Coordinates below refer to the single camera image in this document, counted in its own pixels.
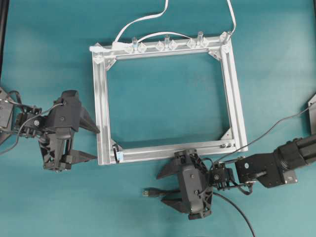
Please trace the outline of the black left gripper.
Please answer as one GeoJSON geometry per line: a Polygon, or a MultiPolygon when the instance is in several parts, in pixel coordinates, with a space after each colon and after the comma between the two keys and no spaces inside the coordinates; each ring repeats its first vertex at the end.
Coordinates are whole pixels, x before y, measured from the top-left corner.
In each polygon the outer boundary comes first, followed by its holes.
{"type": "Polygon", "coordinates": [[[44,120],[44,132],[39,138],[43,168],[51,171],[70,170],[72,163],[88,162],[97,156],[72,150],[74,133],[79,126],[94,134],[100,133],[76,90],[62,92],[44,120]]]}

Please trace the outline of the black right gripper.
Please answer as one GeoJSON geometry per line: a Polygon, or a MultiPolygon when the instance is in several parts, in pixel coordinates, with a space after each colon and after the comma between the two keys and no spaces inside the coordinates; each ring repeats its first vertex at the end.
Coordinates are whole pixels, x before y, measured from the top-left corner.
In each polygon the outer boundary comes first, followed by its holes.
{"type": "Polygon", "coordinates": [[[209,216],[212,189],[208,186],[208,170],[196,150],[175,153],[157,175],[157,179],[177,174],[181,197],[165,196],[161,202],[180,213],[188,214],[190,220],[209,216]]]}

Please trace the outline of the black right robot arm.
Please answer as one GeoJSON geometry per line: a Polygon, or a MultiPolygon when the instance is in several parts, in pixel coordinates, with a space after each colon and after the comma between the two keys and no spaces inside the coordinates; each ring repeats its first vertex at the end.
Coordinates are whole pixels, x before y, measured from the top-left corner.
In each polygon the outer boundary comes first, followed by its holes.
{"type": "Polygon", "coordinates": [[[237,183],[233,170],[227,168],[224,162],[207,169],[195,149],[178,151],[160,171],[157,179],[177,175],[180,196],[164,197],[161,201],[180,213],[186,213],[190,220],[204,218],[211,214],[214,189],[237,188],[249,195],[256,181],[266,188],[296,183],[294,170],[310,165],[315,160],[315,135],[294,139],[277,147],[272,153],[254,154],[235,160],[237,183]]]}

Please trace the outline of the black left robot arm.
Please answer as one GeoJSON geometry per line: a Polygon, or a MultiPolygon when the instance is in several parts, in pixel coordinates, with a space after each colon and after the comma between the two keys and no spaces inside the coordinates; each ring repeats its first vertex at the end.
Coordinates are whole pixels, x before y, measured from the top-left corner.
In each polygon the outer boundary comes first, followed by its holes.
{"type": "Polygon", "coordinates": [[[63,91],[47,111],[23,104],[18,91],[0,92],[0,141],[10,135],[37,138],[45,170],[70,170],[73,164],[97,158],[73,149],[80,128],[100,132],[76,90],[63,91]]]}

